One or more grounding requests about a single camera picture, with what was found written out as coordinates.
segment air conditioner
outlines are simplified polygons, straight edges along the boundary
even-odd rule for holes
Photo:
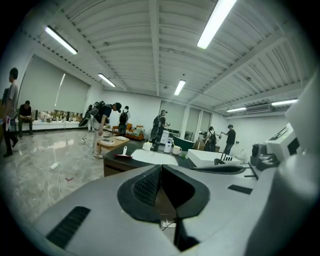
[[[247,114],[255,114],[255,113],[266,113],[272,112],[272,107],[270,104],[258,105],[258,106],[249,106],[246,107]]]

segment air vent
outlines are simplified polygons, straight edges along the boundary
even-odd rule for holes
[[[46,236],[56,246],[64,249],[88,216],[90,209],[76,206],[66,217]]]
[[[271,111],[272,111],[272,108],[271,108],[270,104],[249,106],[246,108],[247,114],[266,113],[266,112],[271,112]]]

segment person in gray shirt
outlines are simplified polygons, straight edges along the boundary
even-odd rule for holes
[[[4,112],[2,115],[3,136],[5,140],[5,145],[6,145],[6,153],[3,155],[4,158],[7,158],[13,154],[10,140],[12,140],[13,142],[12,147],[14,147],[18,142],[18,139],[16,138],[16,136],[13,134],[13,132],[10,131],[10,123],[9,123],[10,122],[9,118],[14,119],[17,114],[17,111],[16,111],[17,100],[18,100],[17,78],[18,78],[18,69],[14,67],[13,69],[10,70],[10,73],[9,73],[9,82],[11,83],[11,85],[9,87],[9,90],[7,91]]]

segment ceiling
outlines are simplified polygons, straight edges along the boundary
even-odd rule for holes
[[[43,31],[22,30],[107,90],[159,96],[226,114],[296,98],[316,60],[290,16],[238,0],[207,49],[198,40],[216,0],[56,0],[45,6],[72,55]],[[117,86],[98,77],[103,73]],[[174,96],[180,79],[186,84]]]

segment hair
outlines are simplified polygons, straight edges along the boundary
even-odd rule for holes
[[[14,79],[18,78],[18,69],[16,67],[10,70],[10,76],[13,76]]]

